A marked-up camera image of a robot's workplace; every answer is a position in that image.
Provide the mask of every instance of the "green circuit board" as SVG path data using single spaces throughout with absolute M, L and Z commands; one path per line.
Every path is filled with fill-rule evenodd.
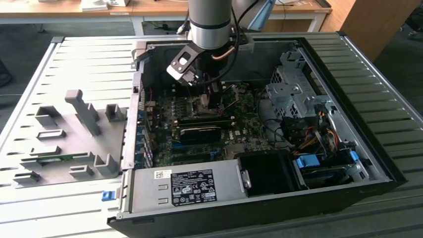
M 202 96 L 158 100 L 150 116 L 154 166 L 227 160 L 239 152 L 268 150 L 271 147 L 255 110 L 259 90 L 250 89 L 243 83 L 230 85 L 223 92 L 222 106 L 212 110 L 202 107 Z M 175 121 L 212 118 L 224 118 L 231 124 L 222 129 L 220 141 L 183 146 Z M 194 123 L 192 127 L 202 127 L 202 124 Z

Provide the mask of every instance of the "motherboard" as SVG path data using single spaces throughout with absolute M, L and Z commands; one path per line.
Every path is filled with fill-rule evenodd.
M 214 109 L 204 106 L 204 94 L 194 96 L 190 89 L 187 97 L 172 89 L 170 96 L 147 101 L 152 167 L 230 160 L 240 152 L 271 149 L 256 110 L 262 90 L 248 83 L 223 85 L 222 104 Z

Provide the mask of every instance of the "table leg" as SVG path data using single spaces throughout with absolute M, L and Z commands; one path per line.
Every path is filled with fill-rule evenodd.
M 144 28 L 143 28 L 144 18 L 142 16 L 134 16 L 131 17 L 131 22 L 134 25 L 135 35 L 143 36 L 144 35 Z
M 308 32 L 319 32 L 326 18 L 326 13 L 316 13 L 308 27 Z

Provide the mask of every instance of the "copper pipe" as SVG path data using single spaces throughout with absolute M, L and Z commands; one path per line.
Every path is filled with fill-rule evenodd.
M 232 52 L 235 51 L 235 47 L 234 46 L 231 46 L 231 48 L 227 50 L 227 52 L 224 52 L 223 53 L 223 55 L 220 55 L 220 56 L 211 56 L 211 58 L 214 59 L 214 60 L 223 60 L 226 57 L 228 57 L 230 56 L 230 54 L 232 54 Z

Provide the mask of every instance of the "blue clip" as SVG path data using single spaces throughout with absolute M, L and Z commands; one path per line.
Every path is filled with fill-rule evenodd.
M 350 151 L 350 155 L 351 155 L 351 158 L 354 159 L 354 161 L 358 161 L 358 154 L 355 151 Z
M 102 201 L 112 201 L 116 200 L 116 191 L 103 191 Z
M 303 155 L 296 159 L 296 164 L 302 169 L 312 166 L 319 166 L 320 162 L 316 155 Z

